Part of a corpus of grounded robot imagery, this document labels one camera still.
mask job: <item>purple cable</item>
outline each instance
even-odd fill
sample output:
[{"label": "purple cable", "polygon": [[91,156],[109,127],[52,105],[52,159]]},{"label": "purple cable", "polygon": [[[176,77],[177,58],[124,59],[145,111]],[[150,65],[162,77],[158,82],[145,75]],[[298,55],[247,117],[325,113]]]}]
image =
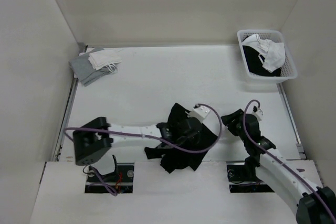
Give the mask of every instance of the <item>purple cable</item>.
[{"label": "purple cable", "polygon": [[294,172],[289,166],[287,166],[285,163],[283,163],[280,159],[278,159],[276,156],[274,156],[272,153],[268,152],[265,148],[263,148],[261,145],[258,145],[252,138],[251,136],[248,134],[247,130],[246,130],[246,114],[247,114],[247,110],[250,107],[250,105],[256,102],[258,103],[258,107],[260,107],[260,102],[258,100],[251,100],[247,105],[246,108],[244,110],[244,115],[243,115],[243,128],[245,131],[245,134],[247,136],[247,138],[259,149],[261,149],[263,152],[265,152],[267,155],[271,156],[275,161],[277,161],[278,163],[280,163],[287,171],[289,171],[290,173],[292,173],[294,175],[294,177],[296,177],[298,180],[300,180],[309,190],[312,191],[312,193],[315,195],[315,197],[321,202],[321,204],[323,205],[323,207],[325,208],[325,210],[327,211],[327,213],[329,214],[332,222],[334,224],[336,224],[336,218],[335,216],[332,214],[330,208],[327,206],[327,204],[323,201],[323,199],[321,198],[321,196],[303,179],[301,178],[301,176],[299,176],[298,174],[296,174],[296,172]]},{"label": "purple cable", "polygon": [[99,179],[101,185],[103,187],[105,187],[106,191],[108,191],[111,195],[113,196],[117,196],[118,193],[117,191],[110,185],[106,184],[106,182],[103,180],[103,178],[101,177],[101,175],[99,174],[98,170],[95,169],[94,167],[91,167],[91,169],[93,170],[93,172],[95,173],[96,177]]},{"label": "purple cable", "polygon": [[112,135],[118,135],[118,136],[135,136],[135,137],[146,137],[146,138],[151,138],[151,139],[155,139],[155,140],[158,140],[162,143],[165,143],[175,149],[178,149],[182,152],[187,152],[187,153],[192,153],[192,154],[199,154],[199,153],[203,153],[203,152],[207,152],[208,150],[210,150],[212,147],[215,146],[215,144],[219,141],[219,139],[221,138],[221,135],[222,135],[222,132],[223,132],[223,125],[222,125],[222,120],[221,120],[221,117],[220,115],[217,113],[217,111],[207,105],[207,104],[202,104],[202,103],[199,103],[198,104],[199,106],[205,106],[209,109],[211,109],[217,116],[218,118],[218,121],[219,121],[219,134],[218,134],[218,137],[216,139],[216,141],[210,145],[209,147],[203,149],[203,150],[200,150],[200,151],[192,151],[192,150],[187,150],[187,149],[184,149],[184,148],[181,148],[179,147],[178,145],[175,145],[163,138],[159,138],[159,137],[156,137],[156,136],[152,136],[152,135],[142,135],[142,134],[133,134],[133,133],[123,133],[123,132],[117,132],[117,131],[108,131],[108,130],[98,130],[98,129],[91,129],[91,128],[79,128],[79,127],[68,127],[68,128],[65,128],[64,131],[65,131],[65,135],[73,141],[72,137],[69,136],[69,134],[67,133],[67,131],[88,131],[88,132],[99,132],[99,133],[108,133],[108,134],[112,134]]}]

